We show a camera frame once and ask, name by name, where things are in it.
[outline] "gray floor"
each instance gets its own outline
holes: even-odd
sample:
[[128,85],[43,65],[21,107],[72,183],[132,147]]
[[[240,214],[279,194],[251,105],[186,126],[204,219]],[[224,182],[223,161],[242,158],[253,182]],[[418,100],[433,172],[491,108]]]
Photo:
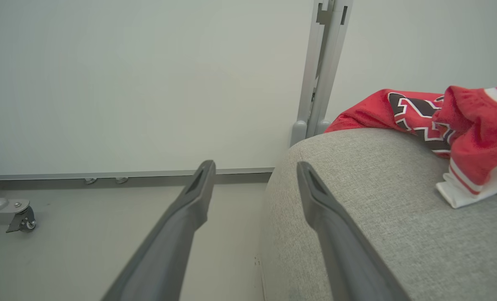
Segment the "gray floor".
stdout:
[[[218,176],[180,300],[263,300],[258,236],[268,178]],[[185,180],[0,182],[0,196],[29,199],[38,221],[29,234],[0,226],[0,300],[101,299]]]

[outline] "red garment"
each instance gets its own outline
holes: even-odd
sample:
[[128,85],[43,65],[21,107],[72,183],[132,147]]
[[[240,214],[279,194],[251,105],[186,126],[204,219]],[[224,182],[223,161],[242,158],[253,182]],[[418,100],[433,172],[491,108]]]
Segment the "red garment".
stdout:
[[346,110],[325,132],[393,128],[417,135],[478,195],[497,166],[497,88],[451,86],[445,95],[381,90]]

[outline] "seat cushion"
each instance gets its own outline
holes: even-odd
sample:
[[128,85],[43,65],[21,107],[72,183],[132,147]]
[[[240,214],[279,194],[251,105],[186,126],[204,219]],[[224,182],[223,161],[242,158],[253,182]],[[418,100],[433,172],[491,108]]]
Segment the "seat cushion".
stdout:
[[267,301],[331,300],[298,161],[315,168],[412,299],[497,300],[497,195],[453,209],[434,188],[448,160],[412,135],[359,128],[297,143],[275,168],[261,224]]

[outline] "white wall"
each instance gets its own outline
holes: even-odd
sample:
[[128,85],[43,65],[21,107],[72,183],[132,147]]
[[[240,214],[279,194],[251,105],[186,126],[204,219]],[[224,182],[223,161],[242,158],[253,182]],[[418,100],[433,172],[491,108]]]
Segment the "white wall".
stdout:
[[312,7],[0,1],[0,175],[273,167]]
[[354,0],[326,118],[383,89],[497,86],[497,0]]

